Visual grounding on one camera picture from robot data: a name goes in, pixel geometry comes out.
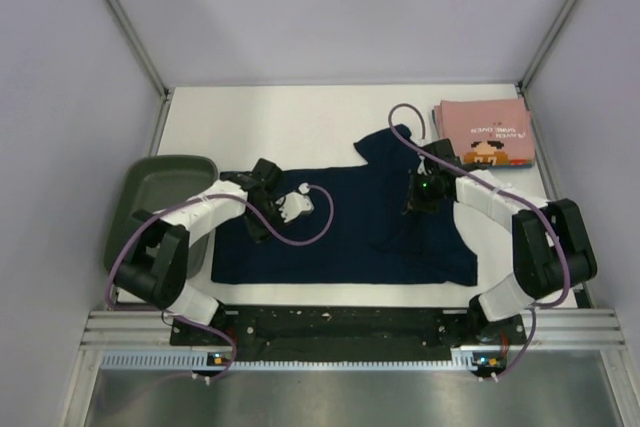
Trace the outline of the navy blue t-shirt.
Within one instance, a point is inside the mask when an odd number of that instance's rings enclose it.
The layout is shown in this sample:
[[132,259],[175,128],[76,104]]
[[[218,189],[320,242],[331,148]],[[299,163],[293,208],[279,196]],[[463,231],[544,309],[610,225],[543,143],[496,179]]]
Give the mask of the navy blue t-shirt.
[[215,235],[211,279],[222,284],[441,284],[474,286],[478,261],[461,238],[454,209],[443,201],[434,213],[404,209],[417,154],[401,143],[409,129],[383,129],[355,142],[362,166],[289,170],[279,189],[302,183],[313,212],[284,230],[293,247],[269,238],[255,242],[245,221],[224,223]]

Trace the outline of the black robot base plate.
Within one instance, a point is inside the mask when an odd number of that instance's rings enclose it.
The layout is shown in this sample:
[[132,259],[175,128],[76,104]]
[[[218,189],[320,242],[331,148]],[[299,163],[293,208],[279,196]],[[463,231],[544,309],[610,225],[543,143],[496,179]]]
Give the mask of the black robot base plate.
[[228,305],[212,326],[245,362],[448,360],[453,348],[502,352],[526,339],[519,315],[486,324],[464,309]]

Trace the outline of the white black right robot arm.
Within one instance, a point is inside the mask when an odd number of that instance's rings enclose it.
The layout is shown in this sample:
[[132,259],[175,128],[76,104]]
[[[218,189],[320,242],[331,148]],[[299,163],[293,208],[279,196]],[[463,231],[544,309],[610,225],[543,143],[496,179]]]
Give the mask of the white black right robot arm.
[[444,201],[470,207],[511,234],[512,272],[469,301],[465,336],[487,343],[504,321],[558,292],[562,298],[597,274],[596,257],[578,205],[527,196],[495,177],[483,163],[463,165],[449,140],[414,148],[408,211],[436,212]]

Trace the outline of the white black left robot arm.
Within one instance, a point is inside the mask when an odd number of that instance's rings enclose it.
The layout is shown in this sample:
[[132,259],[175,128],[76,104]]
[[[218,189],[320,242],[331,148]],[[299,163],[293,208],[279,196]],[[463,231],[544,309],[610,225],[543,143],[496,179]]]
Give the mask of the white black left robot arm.
[[109,280],[143,302],[192,323],[205,343],[226,334],[227,321],[216,313],[220,302],[187,281],[190,248],[229,220],[243,217],[250,237],[271,236],[265,223],[284,225],[276,188],[283,171],[261,158],[249,172],[225,174],[208,189],[164,212],[134,212],[125,223],[127,238]]

